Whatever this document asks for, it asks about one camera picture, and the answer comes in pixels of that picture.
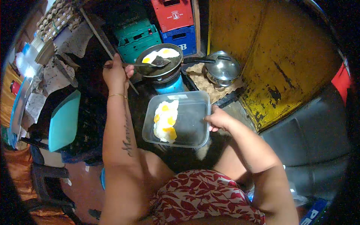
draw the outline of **red fire extinguisher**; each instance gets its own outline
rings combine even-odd
[[[10,84],[10,91],[11,93],[13,93],[15,96],[18,94],[19,89],[20,89],[21,84],[19,84],[18,82],[16,82],[15,80],[13,80]]]

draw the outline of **rusty metal surface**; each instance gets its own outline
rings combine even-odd
[[[240,101],[257,131],[308,102],[341,66],[331,37],[288,2],[210,4],[211,52],[232,52],[244,63],[246,91]]]

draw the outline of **tattoo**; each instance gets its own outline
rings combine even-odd
[[[127,113],[126,113],[126,102],[124,101],[124,109],[125,109],[125,121],[126,124],[124,126],[125,132],[126,132],[126,141],[123,140],[122,143],[124,144],[124,147],[122,149],[127,151],[128,156],[132,157],[132,147],[131,147],[131,138],[130,138],[130,130],[129,130],[129,121],[127,120]]]

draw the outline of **red floral dress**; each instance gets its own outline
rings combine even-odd
[[[189,170],[172,177],[150,202],[155,224],[228,215],[265,224],[265,214],[250,206],[249,198],[231,178],[212,170]]]

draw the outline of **gold bracelet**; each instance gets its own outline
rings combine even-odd
[[[111,94],[111,95],[108,96],[108,98],[111,97],[111,96],[114,96],[114,95],[122,95],[126,100],[128,100],[128,98],[124,94]]]

